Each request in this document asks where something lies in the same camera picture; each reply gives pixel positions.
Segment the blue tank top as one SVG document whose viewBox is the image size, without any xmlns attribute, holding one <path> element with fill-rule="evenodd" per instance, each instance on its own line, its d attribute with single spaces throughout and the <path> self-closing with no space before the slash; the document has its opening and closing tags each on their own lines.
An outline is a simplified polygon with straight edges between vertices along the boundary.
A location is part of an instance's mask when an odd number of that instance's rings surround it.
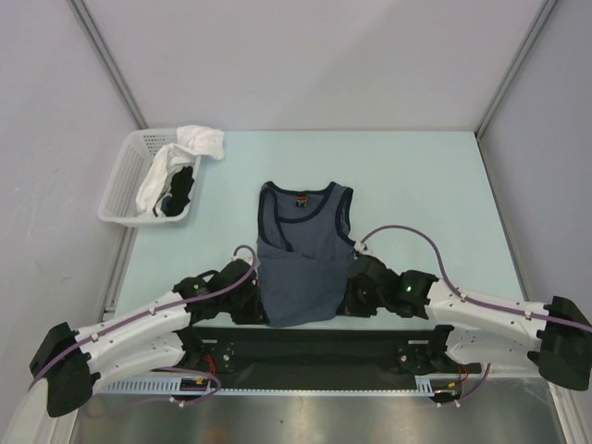
<svg viewBox="0 0 592 444">
<path fill-rule="evenodd" d="M 296 327 L 337 315 L 354 258 L 353 189 L 336 182 L 289 191 L 272 181 L 259 194 L 258 277 L 271 327 Z"/>
</svg>

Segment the black tank top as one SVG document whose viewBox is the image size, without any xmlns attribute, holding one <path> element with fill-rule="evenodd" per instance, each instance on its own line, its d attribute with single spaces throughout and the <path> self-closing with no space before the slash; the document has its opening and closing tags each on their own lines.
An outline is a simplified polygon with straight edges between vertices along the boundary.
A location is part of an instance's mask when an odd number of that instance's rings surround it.
<svg viewBox="0 0 592 444">
<path fill-rule="evenodd" d="M 169 189 L 159 196 L 153 207 L 154 216 L 173 217 L 182 213 L 191 201 L 189 194 L 194 183 L 192 174 L 193 167 L 184 166 L 172 177 Z"/>
</svg>

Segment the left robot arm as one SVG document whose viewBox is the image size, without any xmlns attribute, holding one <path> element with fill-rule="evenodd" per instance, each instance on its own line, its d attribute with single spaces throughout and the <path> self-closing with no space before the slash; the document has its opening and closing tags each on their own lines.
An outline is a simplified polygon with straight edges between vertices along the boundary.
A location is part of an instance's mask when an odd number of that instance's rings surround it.
<svg viewBox="0 0 592 444">
<path fill-rule="evenodd" d="M 221 271 L 186 277 L 141 309 L 89 327 L 52 327 L 30 363 L 46 385 L 46 413 L 58 418 L 100 389 L 153 370 L 193 372 L 204 346 L 192 327 L 256 293 L 256 264 L 235 259 Z"/>
</svg>

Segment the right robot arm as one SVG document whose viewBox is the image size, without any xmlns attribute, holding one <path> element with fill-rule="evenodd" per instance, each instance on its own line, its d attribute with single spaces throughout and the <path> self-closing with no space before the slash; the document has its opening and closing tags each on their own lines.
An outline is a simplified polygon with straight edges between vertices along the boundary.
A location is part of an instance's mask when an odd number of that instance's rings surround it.
<svg viewBox="0 0 592 444">
<path fill-rule="evenodd" d="M 512 302 L 453 287 L 442 277 L 408 270 L 397 274 L 372 255 L 354 260 L 344 298 L 348 315 L 379 308 L 403 318 L 436 323 L 426 348 L 438 371 L 455 364 L 536 368 L 547 381 L 585 391 L 591 377 L 591 324 L 577 305 L 555 296 L 549 303 Z"/>
</svg>

